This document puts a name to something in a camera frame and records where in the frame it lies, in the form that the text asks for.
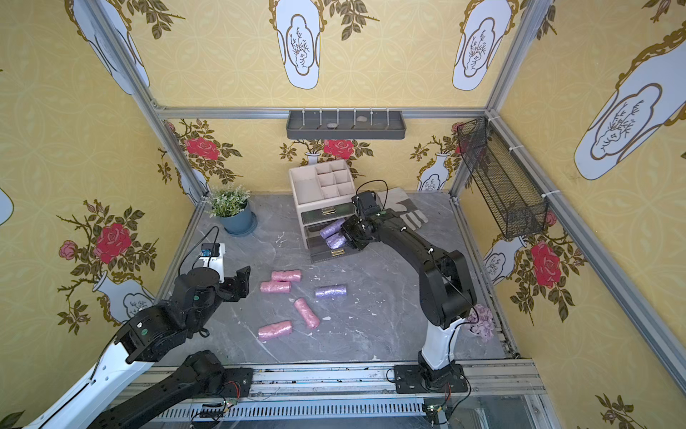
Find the grey work glove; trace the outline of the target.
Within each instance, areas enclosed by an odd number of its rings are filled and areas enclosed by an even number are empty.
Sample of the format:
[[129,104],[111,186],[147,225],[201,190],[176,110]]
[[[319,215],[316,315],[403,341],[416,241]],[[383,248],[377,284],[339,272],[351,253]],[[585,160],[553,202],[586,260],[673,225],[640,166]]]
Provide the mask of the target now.
[[428,217],[422,212],[403,189],[390,189],[380,194],[385,207],[394,210],[408,229],[416,231],[428,223]]

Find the grey wall shelf tray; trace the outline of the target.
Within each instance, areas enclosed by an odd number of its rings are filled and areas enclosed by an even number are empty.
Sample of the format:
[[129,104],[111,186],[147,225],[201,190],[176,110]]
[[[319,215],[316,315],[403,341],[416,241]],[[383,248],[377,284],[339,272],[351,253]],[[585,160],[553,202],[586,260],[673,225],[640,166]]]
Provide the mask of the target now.
[[405,139],[407,125],[400,110],[331,108],[290,110],[287,137],[296,139]]

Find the pink trash bag roll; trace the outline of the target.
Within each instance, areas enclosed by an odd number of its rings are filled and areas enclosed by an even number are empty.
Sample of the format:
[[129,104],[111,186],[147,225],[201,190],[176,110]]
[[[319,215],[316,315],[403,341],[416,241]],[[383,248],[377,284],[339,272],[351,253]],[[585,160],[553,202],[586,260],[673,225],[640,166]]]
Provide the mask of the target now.
[[294,302],[294,307],[298,311],[298,314],[304,319],[305,324],[307,327],[311,330],[316,329],[320,323],[321,320],[314,311],[311,309],[311,307],[308,305],[307,300],[304,298],[299,298]]
[[273,271],[271,274],[273,282],[301,282],[302,278],[301,270]]
[[271,341],[293,332],[292,322],[282,321],[271,325],[266,325],[258,329],[259,341]]
[[290,293],[292,288],[291,282],[288,281],[269,281],[260,284],[260,291],[262,293]]

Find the beige drawer organizer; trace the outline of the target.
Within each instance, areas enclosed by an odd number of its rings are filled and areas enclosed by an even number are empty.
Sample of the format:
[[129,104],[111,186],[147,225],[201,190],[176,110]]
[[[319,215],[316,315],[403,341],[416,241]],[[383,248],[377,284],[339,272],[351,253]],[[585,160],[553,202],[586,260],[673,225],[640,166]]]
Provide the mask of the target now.
[[332,250],[321,230],[355,214],[355,184],[348,164],[334,160],[289,170],[297,219],[305,248],[314,263],[352,254],[348,247]]

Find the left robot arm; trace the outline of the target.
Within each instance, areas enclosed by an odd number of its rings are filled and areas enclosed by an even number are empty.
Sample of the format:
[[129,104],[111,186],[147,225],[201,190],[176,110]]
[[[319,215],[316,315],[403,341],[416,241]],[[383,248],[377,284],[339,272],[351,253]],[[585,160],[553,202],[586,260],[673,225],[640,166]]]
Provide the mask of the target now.
[[193,268],[174,281],[173,294],[127,321],[98,362],[41,416],[32,428],[139,428],[175,405],[193,398],[248,396],[251,368],[226,368],[210,350],[186,357],[171,375],[142,393],[113,401],[171,350],[199,334],[223,303],[248,296],[250,267],[221,280],[208,267]]

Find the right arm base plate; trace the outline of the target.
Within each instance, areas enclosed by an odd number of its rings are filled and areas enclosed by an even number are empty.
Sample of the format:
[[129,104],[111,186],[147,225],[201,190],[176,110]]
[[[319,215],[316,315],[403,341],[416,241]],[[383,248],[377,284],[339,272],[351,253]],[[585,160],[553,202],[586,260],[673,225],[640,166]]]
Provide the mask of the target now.
[[456,363],[440,370],[424,365],[397,365],[393,368],[393,380],[399,394],[467,393],[469,390],[464,370]]

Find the potted green plant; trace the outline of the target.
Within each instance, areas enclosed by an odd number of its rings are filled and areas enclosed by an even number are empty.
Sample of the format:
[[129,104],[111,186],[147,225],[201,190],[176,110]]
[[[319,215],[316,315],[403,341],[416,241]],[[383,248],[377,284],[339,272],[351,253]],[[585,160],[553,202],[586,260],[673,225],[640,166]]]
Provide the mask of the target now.
[[234,237],[244,237],[257,228],[257,215],[250,206],[250,191],[242,186],[210,190],[209,214]]

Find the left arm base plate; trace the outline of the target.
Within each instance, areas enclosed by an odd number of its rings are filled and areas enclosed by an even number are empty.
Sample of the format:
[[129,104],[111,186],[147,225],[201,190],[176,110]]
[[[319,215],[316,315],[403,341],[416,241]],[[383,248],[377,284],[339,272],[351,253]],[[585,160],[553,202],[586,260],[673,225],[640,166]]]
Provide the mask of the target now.
[[225,399],[248,398],[253,376],[253,368],[225,368],[217,393]]

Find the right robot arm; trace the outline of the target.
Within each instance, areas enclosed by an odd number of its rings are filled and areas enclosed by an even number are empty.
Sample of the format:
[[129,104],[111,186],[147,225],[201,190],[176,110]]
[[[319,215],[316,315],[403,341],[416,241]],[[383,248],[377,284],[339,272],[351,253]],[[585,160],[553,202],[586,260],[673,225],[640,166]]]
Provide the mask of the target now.
[[342,225],[343,236],[357,250],[380,242],[395,250],[418,275],[419,301],[428,321],[418,363],[427,382],[438,382],[453,372],[457,334],[470,325],[477,303],[466,258],[433,245],[391,212],[368,218],[351,216]]

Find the purple trash bag roll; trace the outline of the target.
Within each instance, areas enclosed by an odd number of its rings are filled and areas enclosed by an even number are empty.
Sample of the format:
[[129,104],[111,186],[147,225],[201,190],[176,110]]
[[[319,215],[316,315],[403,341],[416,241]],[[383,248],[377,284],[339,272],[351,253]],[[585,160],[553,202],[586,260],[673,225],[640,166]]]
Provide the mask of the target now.
[[329,225],[325,226],[323,229],[320,230],[320,236],[323,239],[327,239],[330,236],[338,233],[341,230],[341,227],[343,223],[346,222],[345,218],[338,219],[334,221],[333,223],[330,223]]
[[314,291],[314,295],[318,299],[336,298],[346,296],[348,294],[348,287],[345,284],[335,284],[330,286],[318,287]]
[[336,232],[327,237],[325,242],[330,250],[339,250],[347,244],[348,239],[341,232]]

